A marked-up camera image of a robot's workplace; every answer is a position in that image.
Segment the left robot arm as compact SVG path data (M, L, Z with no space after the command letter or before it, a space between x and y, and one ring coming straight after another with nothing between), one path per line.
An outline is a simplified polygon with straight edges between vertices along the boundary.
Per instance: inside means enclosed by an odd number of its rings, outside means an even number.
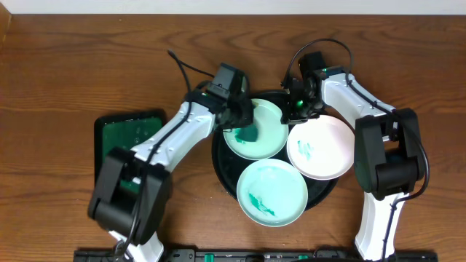
M87 214L117 243L114 261L158 261L157 229L180 161L216 130L246 127L253 120L250 82L225 63L213 80L189 89L178 113L130 150L115 147L103 160Z

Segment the mint green plate top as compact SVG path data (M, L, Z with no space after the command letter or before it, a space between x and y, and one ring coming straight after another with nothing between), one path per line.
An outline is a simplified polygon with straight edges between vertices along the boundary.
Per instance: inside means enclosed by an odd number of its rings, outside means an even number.
M247 127L224 131L227 146L238 156L249 160L266 159L277 154L288 139L288 125L281 123L282 111L273 102L253 98L253 125L257 129L255 141L244 140Z

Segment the green scouring sponge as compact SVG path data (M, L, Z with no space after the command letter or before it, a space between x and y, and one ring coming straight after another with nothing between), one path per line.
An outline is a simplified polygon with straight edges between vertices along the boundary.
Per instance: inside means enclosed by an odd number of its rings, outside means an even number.
M235 140L238 143L253 143L258 140L258 128L255 124L247 127L238 128L235 131Z

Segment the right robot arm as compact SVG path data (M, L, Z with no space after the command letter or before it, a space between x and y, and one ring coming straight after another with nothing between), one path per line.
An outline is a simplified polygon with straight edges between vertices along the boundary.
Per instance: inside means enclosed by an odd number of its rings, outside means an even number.
M349 157L364 192L363 214L355 247L364 261L385 261L395 252L395 231L402 206L420 195L417 181L429 182L429 163L416 113L396 109L362 87L350 70L326 65L320 52L294 57L301 78L285 75L288 91L282 122L292 134L317 140L334 109L354 131Z

